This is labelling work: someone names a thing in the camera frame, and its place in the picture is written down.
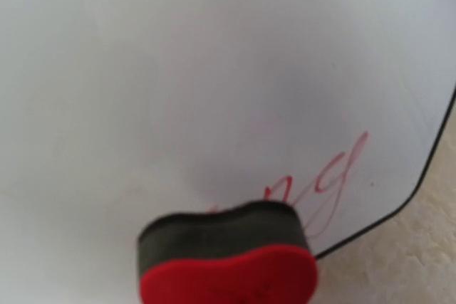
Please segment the red black whiteboard eraser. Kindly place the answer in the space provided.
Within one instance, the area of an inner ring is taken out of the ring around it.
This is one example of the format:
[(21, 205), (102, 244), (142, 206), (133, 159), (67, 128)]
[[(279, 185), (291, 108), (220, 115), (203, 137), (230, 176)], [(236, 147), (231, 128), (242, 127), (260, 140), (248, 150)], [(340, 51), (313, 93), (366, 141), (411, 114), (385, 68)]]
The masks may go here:
[(278, 201), (162, 216), (137, 256), (143, 303), (307, 303), (318, 284), (299, 215)]

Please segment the white whiteboard black frame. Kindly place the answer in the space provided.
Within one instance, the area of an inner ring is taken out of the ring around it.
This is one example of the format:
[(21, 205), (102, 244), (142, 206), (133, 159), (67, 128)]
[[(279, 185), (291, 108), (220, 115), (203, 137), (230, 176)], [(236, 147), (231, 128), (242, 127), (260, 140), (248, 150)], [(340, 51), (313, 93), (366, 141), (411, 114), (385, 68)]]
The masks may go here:
[(454, 95), (455, 0), (1, 0), (1, 301), (136, 303), (149, 221), (265, 197), (329, 253)]

